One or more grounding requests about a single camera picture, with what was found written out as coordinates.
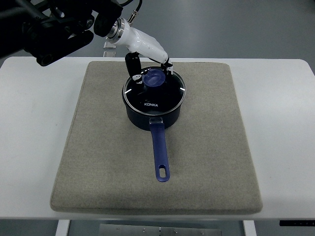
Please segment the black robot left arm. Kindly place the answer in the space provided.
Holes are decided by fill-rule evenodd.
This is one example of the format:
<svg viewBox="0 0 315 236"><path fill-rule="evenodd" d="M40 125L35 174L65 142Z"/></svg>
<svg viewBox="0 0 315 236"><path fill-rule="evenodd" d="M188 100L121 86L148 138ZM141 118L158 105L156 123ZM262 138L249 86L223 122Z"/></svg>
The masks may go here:
<svg viewBox="0 0 315 236"><path fill-rule="evenodd" d="M2 0L0 56L24 50L41 66L106 37L118 24L126 0Z"/></svg>

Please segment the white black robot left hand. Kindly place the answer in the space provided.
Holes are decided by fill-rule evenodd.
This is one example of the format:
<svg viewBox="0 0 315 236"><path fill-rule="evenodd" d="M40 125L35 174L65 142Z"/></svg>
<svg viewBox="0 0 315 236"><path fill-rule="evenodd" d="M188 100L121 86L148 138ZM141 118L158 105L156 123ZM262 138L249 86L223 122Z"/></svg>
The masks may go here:
<svg viewBox="0 0 315 236"><path fill-rule="evenodd" d="M129 54L125 57L127 70L129 76L136 82L139 83L141 78L139 55L160 63L163 70L173 74L173 64L160 43L155 38L132 27L126 19L119 18L110 29L106 39L111 44L127 47L129 50Z"/></svg>

